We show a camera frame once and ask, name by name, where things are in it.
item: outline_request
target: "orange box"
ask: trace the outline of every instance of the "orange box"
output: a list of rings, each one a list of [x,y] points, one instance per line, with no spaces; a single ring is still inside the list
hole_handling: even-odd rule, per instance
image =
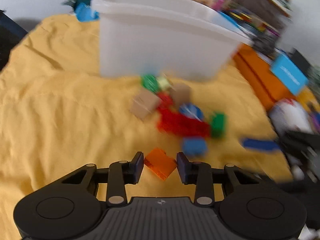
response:
[[[296,98],[270,71],[270,65],[261,59],[250,46],[243,45],[234,56],[234,61],[266,111],[283,98]]]
[[[159,148],[153,149],[145,157],[144,164],[162,180],[166,180],[177,167],[175,159],[168,157],[165,151]]]

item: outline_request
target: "blue round object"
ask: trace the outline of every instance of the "blue round object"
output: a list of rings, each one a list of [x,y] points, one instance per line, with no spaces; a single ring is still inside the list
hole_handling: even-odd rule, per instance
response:
[[[203,120],[203,113],[199,107],[189,103],[179,107],[179,112],[191,119]]]

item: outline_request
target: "brown cube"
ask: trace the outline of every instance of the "brown cube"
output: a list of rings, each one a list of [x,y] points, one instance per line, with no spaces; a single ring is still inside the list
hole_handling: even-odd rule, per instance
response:
[[[161,99],[151,91],[142,88],[140,93],[133,98],[130,112],[143,120],[149,113],[153,112],[161,103]]]
[[[170,89],[170,96],[173,100],[174,106],[179,108],[183,104],[190,103],[191,88],[183,83],[173,84]]]

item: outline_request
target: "yellow tablecloth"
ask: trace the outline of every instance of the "yellow tablecloth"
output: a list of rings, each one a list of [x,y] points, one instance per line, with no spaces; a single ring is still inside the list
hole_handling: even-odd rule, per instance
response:
[[[158,113],[144,122],[129,113],[139,77],[99,76],[99,22],[79,23],[74,16],[45,19],[11,53],[0,74],[0,235],[17,240],[13,208],[25,195],[83,166],[108,167],[160,147],[175,157],[180,140],[160,133]],[[228,116],[223,139],[208,139],[202,159],[212,167],[232,163],[263,170],[274,179],[291,178],[284,156],[241,147],[242,137],[275,136],[259,100],[230,62],[209,82],[185,82],[192,102],[205,116]],[[105,197],[106,187],[98,196]],[[131,196],[190,196],[177,170],[163,182],[148,168],[138,185],[127,185]]]

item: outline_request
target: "white plastic bin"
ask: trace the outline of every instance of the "white plastic bin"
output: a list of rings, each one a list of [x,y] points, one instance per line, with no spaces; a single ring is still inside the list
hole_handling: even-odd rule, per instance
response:
[[[214,76],[241,42],[250,43],[219,13],[191,0],[92,0],[91,5],[100,13],[102,76],[165,72],[203,80]]]

